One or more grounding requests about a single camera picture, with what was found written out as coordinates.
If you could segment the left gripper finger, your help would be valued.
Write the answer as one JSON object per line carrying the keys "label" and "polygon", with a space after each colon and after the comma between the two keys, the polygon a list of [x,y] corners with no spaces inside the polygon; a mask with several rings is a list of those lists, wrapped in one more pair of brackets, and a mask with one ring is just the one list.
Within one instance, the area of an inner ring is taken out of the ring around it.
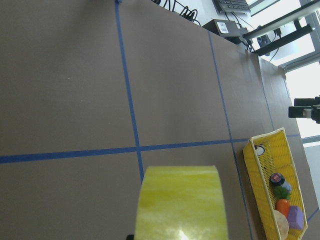
{"label": "left gripper finger", "polygon": [[134,240],[134,235],[133,234],[127,235],[126,240]]}

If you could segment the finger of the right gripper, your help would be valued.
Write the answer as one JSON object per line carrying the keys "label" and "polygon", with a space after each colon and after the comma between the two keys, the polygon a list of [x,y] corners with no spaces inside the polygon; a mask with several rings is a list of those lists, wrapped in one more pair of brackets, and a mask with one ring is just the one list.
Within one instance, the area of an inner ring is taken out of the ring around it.
{"label": "finger of the right gripper", "polygon": [[289,118],[312,119],[317,124],[320,123],[320,106],[290,106],[288,108]]}
{"label": "finger of the right gripper", "polygon": [[293,105],[295,107],[312,107],[320,105],[320,97],[316,96],[315,98],[295,98]]}

